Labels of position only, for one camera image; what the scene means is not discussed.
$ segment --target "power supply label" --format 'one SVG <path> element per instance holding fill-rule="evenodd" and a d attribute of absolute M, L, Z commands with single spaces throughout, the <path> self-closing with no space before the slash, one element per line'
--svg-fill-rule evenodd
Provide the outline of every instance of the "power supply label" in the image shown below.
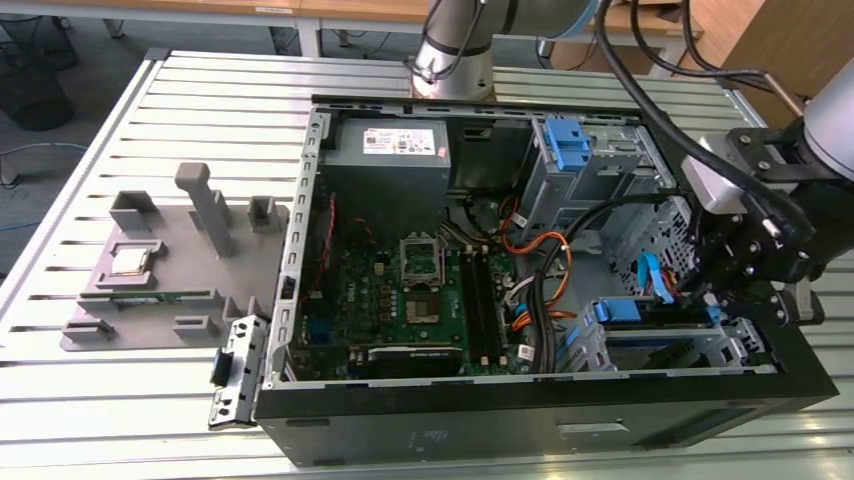
<path fill-rule="evenodd" d="M 436 155 L 432 130 L 369 128 L 364 131 L 364 153 L 369 155 Z"/>

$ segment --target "green circuit board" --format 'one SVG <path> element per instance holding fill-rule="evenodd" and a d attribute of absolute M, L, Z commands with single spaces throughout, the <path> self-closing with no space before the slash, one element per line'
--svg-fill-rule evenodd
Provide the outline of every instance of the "green circuit board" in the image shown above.
<path fill-rule="evenodd" d="M 355 346 L 453 347 L 463 350 L 464 375 L 513 373 L 509 362 L 484 366 L 468 358 L 461 255 L 457 250 L 441 251 L 440 285 L 405 289 L 397 248 L 344 252 L 332 297 L 308 301 L 296 325 L 300 345 L 291 352 L 300 379 L 348 379 L 347 362 Z M 407 249 L 411 273 L 433 273 L 433 266 L 429 249 Z M 512 258 L 492 255 L 489 268 L 497 302 L 501 280 L 512 275 Z"/>

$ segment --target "metal bracket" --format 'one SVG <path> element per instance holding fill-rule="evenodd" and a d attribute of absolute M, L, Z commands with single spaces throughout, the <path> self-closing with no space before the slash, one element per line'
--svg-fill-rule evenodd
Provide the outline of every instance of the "metal bracket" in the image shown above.
<path fill-rule="evenodd" d="M 783 309 L 786 324 L 820 325 L 824 322 L 824 309 L 807 279 L 787 283 L 778 295 L 787 307 Z"/>
<path fill-rule="evenodd" d="M 796 183 L 838 179 L 838 175 L 822 165 L 780 163 L 780 160 L 771 154 L 771 148 L 787 145 L 780 139 L 780 132 L 767 128 L 734 128 L 727 133 L 730 145 L 740 159 L 756 172 L 759 180 L 767 183 Z"/>
<path fill-rule="evenodd" d="M 261 359 L 269 320 L 259 315 L 231 324 L 228 342 L 216 354 L 211 383 L 216 385 L 208 429 L 251 428 L 255 392 L 261 380 Z"/>

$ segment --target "side panel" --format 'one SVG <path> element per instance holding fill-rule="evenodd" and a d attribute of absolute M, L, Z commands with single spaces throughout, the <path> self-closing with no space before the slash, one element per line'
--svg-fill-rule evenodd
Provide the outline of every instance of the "side panel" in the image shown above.
<path fill-rule="evenodd" d="M 770 408 L 726 403 L 264 419 L 260 425 L 296 465 L 411 462 L 687 446 Z"/>

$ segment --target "wooden desk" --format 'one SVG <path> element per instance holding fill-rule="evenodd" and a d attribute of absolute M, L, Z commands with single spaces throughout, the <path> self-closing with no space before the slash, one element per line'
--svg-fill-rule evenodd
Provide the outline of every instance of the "wooden desk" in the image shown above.
<path fill-rule="evenodd" d="M 367 30 L 420 33 L 431 0 L 0 0 L 0 12 L 101 19 L 292 27 L 299 31 L 303 56 L 321 56 L 320 31 Z M 612 8 L 607 28 L 615 45 L 634 45 L 626 5 Z M 684 53 L 680 25 L 643 11 L 640 28 L 662 56 Z M 561 41 L 587 43 L 592 26 Z"/>

